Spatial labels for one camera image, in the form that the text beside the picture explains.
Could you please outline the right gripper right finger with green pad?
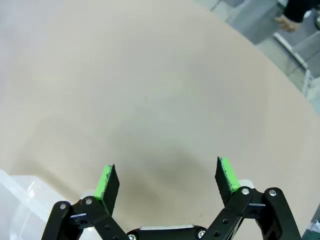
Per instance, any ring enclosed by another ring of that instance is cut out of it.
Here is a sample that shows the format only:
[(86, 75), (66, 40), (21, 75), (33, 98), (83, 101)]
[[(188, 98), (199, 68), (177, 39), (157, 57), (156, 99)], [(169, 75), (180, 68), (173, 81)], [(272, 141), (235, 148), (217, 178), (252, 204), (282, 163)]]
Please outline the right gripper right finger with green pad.
[(208, 240), (231, 240), (245, 219), (254, 219), (264, 240), (300, 240), (302, 237), (278, 187), (259, 192), (242, 186), (227, 158), (217, 158), (215, 181), (224, 208), (206, 230)]

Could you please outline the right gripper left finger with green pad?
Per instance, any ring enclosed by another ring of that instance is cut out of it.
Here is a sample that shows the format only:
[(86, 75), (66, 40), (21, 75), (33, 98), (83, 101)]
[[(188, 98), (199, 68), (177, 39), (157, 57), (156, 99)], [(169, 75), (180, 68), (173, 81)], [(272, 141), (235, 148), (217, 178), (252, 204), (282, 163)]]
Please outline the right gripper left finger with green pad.
[(78, 240), (84, 229), (94, 228), (102, 240), (127, 240), (128, 235), (112, 217), (120, 182), (115, 165), (107, 165), (93, 195), (75, 204), (56, 202), (50, 212), (43, 240)]

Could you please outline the person's left hand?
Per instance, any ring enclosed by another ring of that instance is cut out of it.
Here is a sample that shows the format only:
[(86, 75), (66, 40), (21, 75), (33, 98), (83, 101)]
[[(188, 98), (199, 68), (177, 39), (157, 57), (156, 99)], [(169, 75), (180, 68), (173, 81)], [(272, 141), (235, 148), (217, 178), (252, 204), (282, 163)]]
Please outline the person's left hand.
[(279, 27), (288, 32), (288, 33), (292, 33), (292, 32), (295, 32), (300, 24), (299, 23), (296, 23), (290, 19), (288, 19), (286, 16), (284, 15), (281, 15), (279, 17), (276, 17), (275, 18), (275, 21), (278, 23)]

